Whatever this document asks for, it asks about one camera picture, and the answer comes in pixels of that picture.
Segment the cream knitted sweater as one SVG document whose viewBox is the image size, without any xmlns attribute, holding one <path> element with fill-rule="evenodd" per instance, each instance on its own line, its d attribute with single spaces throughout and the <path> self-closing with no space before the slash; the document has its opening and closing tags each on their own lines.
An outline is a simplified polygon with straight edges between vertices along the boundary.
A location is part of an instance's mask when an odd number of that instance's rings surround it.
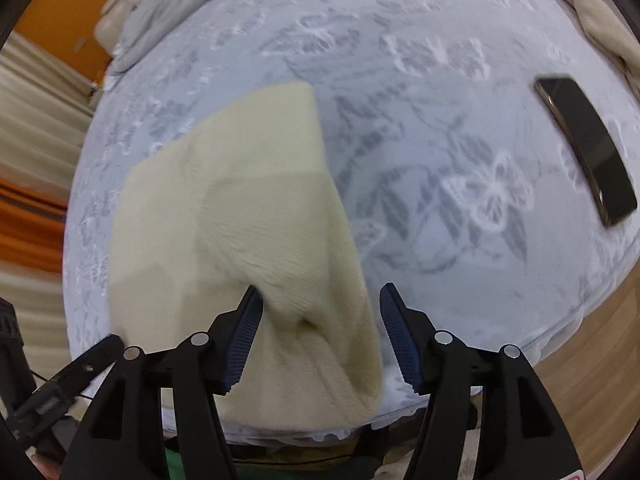
<svg viewBox="0 0 640 480">
<path fill-rule="evenodd" d="M 210 115 L 131 169 L 108 258 L 111 329 L 175 347 L 255 287 L 265 310 L 221 418 L 256 430 L 367 422 L 378 331 L 326 155 L 314 90 L 288 82 Z"/>
</svg>

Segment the cream and orange curtain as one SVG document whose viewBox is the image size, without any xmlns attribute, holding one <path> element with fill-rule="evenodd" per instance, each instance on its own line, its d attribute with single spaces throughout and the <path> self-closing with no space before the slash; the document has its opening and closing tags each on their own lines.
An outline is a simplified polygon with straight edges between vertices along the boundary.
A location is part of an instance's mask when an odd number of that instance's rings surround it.
<svg viewBox="0 0 640 480">
<path fill-rule="evenodd" d="M 30 368 L 45 378 L 70 362 L 63 235 L 90 90 L 17 32 L 1 49 L 1 297 L 14 305 Z"/>
</svg>

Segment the black smartphone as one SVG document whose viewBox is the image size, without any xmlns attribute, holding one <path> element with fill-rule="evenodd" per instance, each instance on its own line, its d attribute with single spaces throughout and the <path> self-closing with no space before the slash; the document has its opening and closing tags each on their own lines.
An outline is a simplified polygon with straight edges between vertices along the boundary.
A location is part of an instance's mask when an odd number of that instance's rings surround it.
<svg viewBox="0 0 640 480">
<path fill-rule="evenodd" d="M 617 226 L 638 208 L 623 157 L 596 108 L 569 76 L 544 75 L 534 88 L 559 125 L 607 228 Z"/>
</svg>

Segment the butterfly patterned bed sheet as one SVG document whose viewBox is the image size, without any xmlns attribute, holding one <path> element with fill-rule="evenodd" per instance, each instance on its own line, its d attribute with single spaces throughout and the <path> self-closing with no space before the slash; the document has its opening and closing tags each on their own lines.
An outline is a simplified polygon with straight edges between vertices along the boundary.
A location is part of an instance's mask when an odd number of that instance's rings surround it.
<svg viewBox="0 0 640 480">
<path fill-rule="evenodd" d="M 208 0 L 163 26 L 173 1 L 127 6 L 80 155 L 64 244 L 73 356 L 117 325 L 111 232 L 131 168 L 290 80 L 314 88 L 371 294 L 393 282 L 467 344 L 512 342 L 538 362 L 637 263 L 638 217 L 603 226 L 533 87 L 574 78 L 638 178 L 638 101 L 562 0 Z"/>
</svg>

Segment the grey rumpled duvet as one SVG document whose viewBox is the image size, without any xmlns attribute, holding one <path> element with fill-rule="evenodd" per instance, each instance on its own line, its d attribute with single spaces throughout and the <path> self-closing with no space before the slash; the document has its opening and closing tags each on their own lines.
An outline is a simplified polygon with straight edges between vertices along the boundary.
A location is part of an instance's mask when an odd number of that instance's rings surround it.
<svg viewBox="0 0 640 480">
<path fill-rule="evenodd" d="M 110 71 L 121 75 L 210 0 L 137 0 L 122 26 Z"/>
</svg>

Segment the beige garment on bed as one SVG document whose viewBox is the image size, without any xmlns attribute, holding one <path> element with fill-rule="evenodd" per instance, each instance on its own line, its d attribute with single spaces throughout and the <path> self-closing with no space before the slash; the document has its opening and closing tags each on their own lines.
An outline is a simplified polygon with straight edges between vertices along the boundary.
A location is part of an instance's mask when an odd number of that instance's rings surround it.
<svg viewBox="0 0 640 480">
<path fill-rule="evenodd" d="M 603 0 L 564 0 L 589 40 L 622 72 L 639 97 L 639 41 Z"/>
</svg>

